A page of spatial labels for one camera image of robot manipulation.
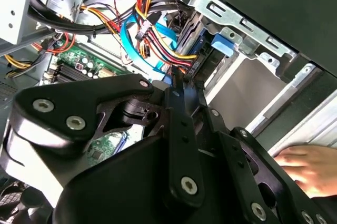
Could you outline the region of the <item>person's bare hand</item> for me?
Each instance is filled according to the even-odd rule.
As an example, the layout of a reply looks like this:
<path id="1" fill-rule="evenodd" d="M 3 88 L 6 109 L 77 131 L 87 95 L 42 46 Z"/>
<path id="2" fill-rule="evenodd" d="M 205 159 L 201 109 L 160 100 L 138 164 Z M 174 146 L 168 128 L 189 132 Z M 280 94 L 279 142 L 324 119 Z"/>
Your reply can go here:
<path id="1" fill-rule="evenodd" d="M 310 198 L 336 195 L 336 149 L 296 145 L 274 160 Z"/>

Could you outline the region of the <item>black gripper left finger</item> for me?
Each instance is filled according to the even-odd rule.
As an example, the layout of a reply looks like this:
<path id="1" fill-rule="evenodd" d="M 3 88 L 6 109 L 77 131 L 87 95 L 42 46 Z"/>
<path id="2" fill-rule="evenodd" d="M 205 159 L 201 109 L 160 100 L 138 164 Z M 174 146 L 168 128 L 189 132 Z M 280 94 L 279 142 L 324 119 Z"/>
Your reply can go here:
<path id="1" fill-rule="evenodd" d="M 4 169 L 56 206 L 89 165 L 91 142 L 138 124 L 168 148 L 169 186 L 198 173 L 197 143 L 180 74 L 164 90 L 140 74 L 36 86 L 19 91 L 4 131 Z"/>

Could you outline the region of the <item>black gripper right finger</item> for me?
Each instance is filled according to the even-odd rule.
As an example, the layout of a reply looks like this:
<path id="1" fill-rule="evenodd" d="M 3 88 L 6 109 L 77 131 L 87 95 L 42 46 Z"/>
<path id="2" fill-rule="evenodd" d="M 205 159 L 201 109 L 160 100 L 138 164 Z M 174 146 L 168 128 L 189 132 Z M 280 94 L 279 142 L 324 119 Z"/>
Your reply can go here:
<path id="1" fill-rule="evenodd" d="M 229 130 L 207 105 L 202 82 L 187 82 L 185 102 L 196 126 L 209 221 L 336 223 L 336 197 L 310 199 L 250 133 Z"/>

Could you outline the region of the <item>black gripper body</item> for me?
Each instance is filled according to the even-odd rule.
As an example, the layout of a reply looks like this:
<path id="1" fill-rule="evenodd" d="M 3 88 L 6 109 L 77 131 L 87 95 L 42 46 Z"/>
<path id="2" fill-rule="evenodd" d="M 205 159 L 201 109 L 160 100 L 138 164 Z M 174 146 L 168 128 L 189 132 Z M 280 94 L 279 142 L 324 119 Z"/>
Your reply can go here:
<path id="1" fill-rule="evenodd" d="M 169 201 L 167 144 L 150 138 L 72 179 L 52 223 L 252 223 L 215 143 L 203 132 L 196 139 L 205 188 L 199 208 Z"/>

